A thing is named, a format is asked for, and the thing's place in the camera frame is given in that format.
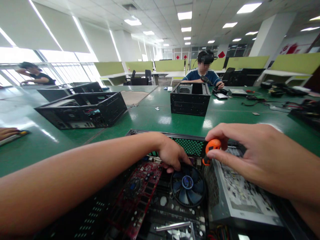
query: circuit board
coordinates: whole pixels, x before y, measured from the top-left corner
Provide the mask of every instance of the circuit board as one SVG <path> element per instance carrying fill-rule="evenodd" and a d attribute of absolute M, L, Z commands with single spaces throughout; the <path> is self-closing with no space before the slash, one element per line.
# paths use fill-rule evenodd
<path fill-rule="evenodd" d="M 108 215 L 107 221 L 133 240 L 139 233 L 162 169 L 161 162 L 142 162 L 122 188 Z"/>

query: green workbench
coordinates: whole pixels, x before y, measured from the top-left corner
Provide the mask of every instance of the green workbench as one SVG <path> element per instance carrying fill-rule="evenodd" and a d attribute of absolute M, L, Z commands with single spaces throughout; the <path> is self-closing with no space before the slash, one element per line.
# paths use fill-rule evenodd
<path fill-rule="evenodd" d="M 320 134 L 306 124 L 290 118 L 287 113 L 270 110 L 263 104 L 253 107 L 241 105 L 252 103 L 244 98 L 218 100 L 211 96 L 206 117 L 171 114 L 170 93 L 157 86 L 109 86 L 107 92 L 145 91 L 150 93 L 137 107 L 130 108 L 111 128 L 75 129 L 60 131 L 38 114 L 33 108 L 47 103 L 36 90 L 0 90 L 0 126 L 18 127 L 32 133 L 0 147 L 0 177 L 41 161 L 52 155 L 83 144 L 123 137 L 130 129 L 162 131 L 196 136 L 207 132 L 221 122 L 267 123 L 320 156 Z M 267 90 L 256 90 L 273 101 L 301 103 L 310 97 L 271 98 Z"/>

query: blue shirt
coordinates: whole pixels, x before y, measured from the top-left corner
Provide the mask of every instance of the blue shirt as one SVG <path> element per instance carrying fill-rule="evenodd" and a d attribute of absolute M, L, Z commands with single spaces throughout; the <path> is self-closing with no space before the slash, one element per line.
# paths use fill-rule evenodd
<path fill-rule="evenodd" d="M 221 81 L 219 79 L 219 76 L 212 69 L 208 69 L 205 77 L 207 77 L 214 86 L 217 84 L 217 82 Z M 201 75 L 198 72 L 198 68 L 194 68 L 190 70 L 182 80 L 192 81 L 192 80 L 198 80 L 200 78 L 201 78 Z"/>

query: blue fan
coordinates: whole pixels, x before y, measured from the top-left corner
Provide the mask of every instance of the blue fan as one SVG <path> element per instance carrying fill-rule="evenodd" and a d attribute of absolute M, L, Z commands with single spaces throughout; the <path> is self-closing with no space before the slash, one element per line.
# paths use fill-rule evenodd
<path fill-rule="evenodd" d="M 171 176 L 171 191 L 174 198 L 185 207 L 198 206 L 206 195 L 205 181 L 193 166 L 182 163 L 181 171 Z"/>

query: orange screwdriver handle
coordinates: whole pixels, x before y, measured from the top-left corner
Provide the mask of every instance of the orange screwdriver handle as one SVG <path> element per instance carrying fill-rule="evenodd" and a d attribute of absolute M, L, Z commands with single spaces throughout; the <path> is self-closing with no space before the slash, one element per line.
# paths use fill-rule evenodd
<path fill-rule="evenodd" d="M 208 142 L 207 146 L 206 146 L 206 154 L 212 150 L 212 149 L 220 149 L 221 147 L 221 142 L 219 139 L 212 139 L 210 142 Z M 202 159 L 202 163 L 203 165 L 205 166 L 209 166 L 210 165 L 210 162 L 211 162 L 211 159 L 208 158 L 207 156 L 205 156 L 203 159 Z"/>

